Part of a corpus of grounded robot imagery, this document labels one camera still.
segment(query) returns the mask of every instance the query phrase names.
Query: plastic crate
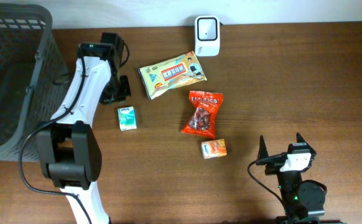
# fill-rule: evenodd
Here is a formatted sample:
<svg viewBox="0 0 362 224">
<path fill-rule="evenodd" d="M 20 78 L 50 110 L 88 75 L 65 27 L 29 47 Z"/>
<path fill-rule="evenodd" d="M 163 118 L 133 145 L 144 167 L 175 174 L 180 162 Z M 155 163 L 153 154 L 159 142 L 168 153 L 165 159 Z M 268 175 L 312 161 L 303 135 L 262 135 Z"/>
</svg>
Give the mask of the plastic crate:
<svg viewBox="0 0 362 224">
<path fill-rule="evenodd" d="M 24 138 L 60 106 L 68 85 L 54 85 L 67 72 L 42 6 L 0 4 L 0 160 L 17 160 Z M 25 161 L 39 159 L 34 140 Z"/>
</svg>

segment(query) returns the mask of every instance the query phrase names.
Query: table surface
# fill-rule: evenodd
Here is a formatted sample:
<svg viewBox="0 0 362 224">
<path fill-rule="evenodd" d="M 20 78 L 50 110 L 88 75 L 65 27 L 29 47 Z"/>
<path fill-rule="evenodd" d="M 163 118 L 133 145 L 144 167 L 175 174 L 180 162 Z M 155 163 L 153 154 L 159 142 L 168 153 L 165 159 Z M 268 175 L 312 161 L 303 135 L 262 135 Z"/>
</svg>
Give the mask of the table surface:
<svg viewBox="0 0 362 224">
<path fill-rule="evenodd" d="M 221 27 L 221 50 L 199 61 L 207 82 L 148 100 L 137 67 L 193 50 L 193 27 L 54 30 L 70 70 L 77 44 L 117 32 L 131 56 L 121 69 L 132 97 L 99 105 L 93 130 L 103 156 L 98 181 L 115 223 L 221 223 L 274 219 L 280 203 L 246 172 L 264 136 L 270 154 L 285 152 L 296 132 L 317 151 L 303 179 L 328 187 L 324 219 L 362 223 L 362 22 Z M 190 90 L 224 93 L 216 138 L 228 155 L 205 160 L 183 134 L 194 112 Z M 136 130 L 119 130 L 117 108 L 133 106 Z M 38 163 L 25 164 L 36 187 L 55 190 Z M 253 174 L 279 191 L 263 167 Z M 15 162 L 0 162 L 0 223 L 75 223 L 65 197 L 29 191 Z"/>
</svg>

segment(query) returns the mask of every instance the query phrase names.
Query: red package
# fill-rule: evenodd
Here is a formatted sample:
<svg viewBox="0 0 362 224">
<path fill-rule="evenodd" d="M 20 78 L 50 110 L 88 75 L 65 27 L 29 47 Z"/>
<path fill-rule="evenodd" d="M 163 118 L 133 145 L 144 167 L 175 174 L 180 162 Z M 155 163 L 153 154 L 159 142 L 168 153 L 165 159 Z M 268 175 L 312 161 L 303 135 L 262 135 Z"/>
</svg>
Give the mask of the red package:
<svg viewBox="0 0 362 224">
<path fill-rule="evenodd" d="M 217 111 L 223 103 L 223 94 L 190 91 L 189 100 L 196 111 L 182 132 L 215 139 L 214 122 Z"/>
</svg>

